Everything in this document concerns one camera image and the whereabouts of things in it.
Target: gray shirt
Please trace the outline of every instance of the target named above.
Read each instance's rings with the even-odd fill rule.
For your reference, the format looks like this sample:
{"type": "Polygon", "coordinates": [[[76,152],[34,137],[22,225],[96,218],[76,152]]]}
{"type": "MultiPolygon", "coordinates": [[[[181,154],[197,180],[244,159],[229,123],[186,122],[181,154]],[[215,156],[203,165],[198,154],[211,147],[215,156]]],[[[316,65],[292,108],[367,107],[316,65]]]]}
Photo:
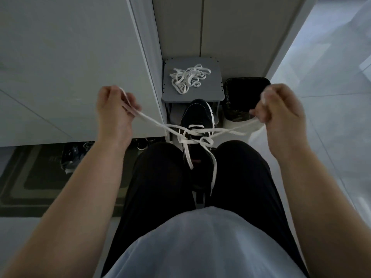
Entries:
{"type": "Polygon", "coordinates": [[[208,207],[137,239],[105,278],[304,277],[281,246],[239,215],[208,207]]]}

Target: pile of white shoelaces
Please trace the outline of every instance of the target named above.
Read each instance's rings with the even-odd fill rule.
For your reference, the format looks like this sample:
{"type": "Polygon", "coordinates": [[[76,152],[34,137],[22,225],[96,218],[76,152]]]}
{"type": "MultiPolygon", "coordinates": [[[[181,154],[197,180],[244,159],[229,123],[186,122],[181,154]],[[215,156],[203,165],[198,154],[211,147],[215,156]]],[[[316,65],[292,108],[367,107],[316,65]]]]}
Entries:
{"type": "Polygon", "coordinates": [[[171,124],[162,124],[162,123],[156,121],[155,119],[147,116],[146,114],[142,113],[141,111],[136,110],[135,108],[133,108],[131,106],[131,104],[130,104],[127,96],[126,96],[125,91],[122,88],[120,88],[120,89],[123,91],[123,94],[126,98],[126,101],[122,102],[123,108],[125,108],[128,112],[133,114],[135,117],[141,117],[144,120],[147,120],[148,122],[151,122],[152,124],[155,124],[158,127],[164,128],[165,130],[169,131],[170,133],[172,133],[172,134],[174,134],[178,137],[179,143],[183,144],[184,154],[185,154],[185,157],[187,159],[187,163],[188,163],[188,166],[189,166],[190,169],[193,169],[193,164],[192,164],[191,156],[189,154],[188,144],[197,144],[198,143],[207,151],[207,153],[210,154],[210,156],[213,160],[213,164],[214,164],[213,179],[211,181],[211,192],[210,192],[210,196],[211,196],[211,193],[212,193],[214,185],[215,185],[216,171],[217,171],[216,159],[215,159],[214,155],[208,149],[208,147],[212,147],[212,145],[214,144],[214,141],[212,140],[212,137],[217,137],[217,136],[223,135],[225,133],[231,133],[231,134],[238,135],[238,136],[247,135],[248,133],[241,133],[241,132],[235,131],[235,130],[238,129],[238,128],[242,128],[242,127],[250,125],[251,123],[255,122],[256,118],[253,118],[253,119],[247,121],[246,123],[244,123],[243,125],[232,128],[232,129],[214,128],[214,125],[213,125],[212,129],[205,129],[203,125],[192,125],[193,127],[199,127],[201,129],[190,130],[190,129],[187,129],[187,128],[182,127],[182,126],[171,125],[171,124]],[[199,140],[198,139],[188,139],[186,137],[186,133],[188,133],[190,136],[202,136],[204,133],[209,133],[210,136],[202,136],[199,140]]]}
{"type": "Polygon", "coordinates": [[[180,94],[187,93],[190,87],[198,88],[201,86],[200,80],[205,79],[206,75],[211,74],[210,69],[204,68],[200,64],[186,70],[174,68],[174,71],[176,73],[170,74],[172,78],[171,83],[180,94]]]}

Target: forearm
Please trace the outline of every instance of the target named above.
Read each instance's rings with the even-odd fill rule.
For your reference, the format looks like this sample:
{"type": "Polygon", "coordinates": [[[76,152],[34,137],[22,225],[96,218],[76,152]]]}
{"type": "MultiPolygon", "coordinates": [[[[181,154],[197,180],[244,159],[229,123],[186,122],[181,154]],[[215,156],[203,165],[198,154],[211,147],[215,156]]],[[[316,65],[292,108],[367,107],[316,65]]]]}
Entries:
{"type": "Polygon", "coordinates": [[[315,277],[366,277],[371,234],[336,181],[310,150],[280,162],[296,233],[315,277]]]}
{"type": "Polygon", "coordinates": [[[112,216],[123,154],[96,142],[5,277],[92,277],[112,216]]]}

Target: person's left hand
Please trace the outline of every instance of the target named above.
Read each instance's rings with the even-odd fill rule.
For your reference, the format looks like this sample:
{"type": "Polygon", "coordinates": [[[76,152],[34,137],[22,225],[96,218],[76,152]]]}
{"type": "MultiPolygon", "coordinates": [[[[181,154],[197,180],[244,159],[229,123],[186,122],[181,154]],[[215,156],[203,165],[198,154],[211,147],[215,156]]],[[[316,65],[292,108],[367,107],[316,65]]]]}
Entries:
{"type": "MultiPolygon", "coordinates": [[[[126,96],[133,108],[142,109],[132,93],[126,93],[126,96]]],[[[102,87],[96,109],[99,124],[97,141],[116,146],[124,154],[131,142],[134,116],[123,108],[123,99],[124,94],[118,86],[102,87]]]]}

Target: black pants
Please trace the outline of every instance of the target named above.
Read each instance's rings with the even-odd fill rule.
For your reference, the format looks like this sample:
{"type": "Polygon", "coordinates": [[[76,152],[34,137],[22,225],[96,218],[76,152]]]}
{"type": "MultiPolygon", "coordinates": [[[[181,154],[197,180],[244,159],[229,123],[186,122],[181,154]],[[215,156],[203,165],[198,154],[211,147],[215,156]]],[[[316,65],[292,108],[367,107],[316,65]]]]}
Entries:
{"type": "MultiPolygon", "coordinates": [[[[214,155],[218,164],[216,183],[205,206],[233,211],[267,233],[309,277],[267,162],[252,147],[237,140],[221,144],[214,155]]],[[[181,150],[170,143],[151,145],[134,165],[123,215],[102,276],[136,239],[195,208],[181,150]]]]}

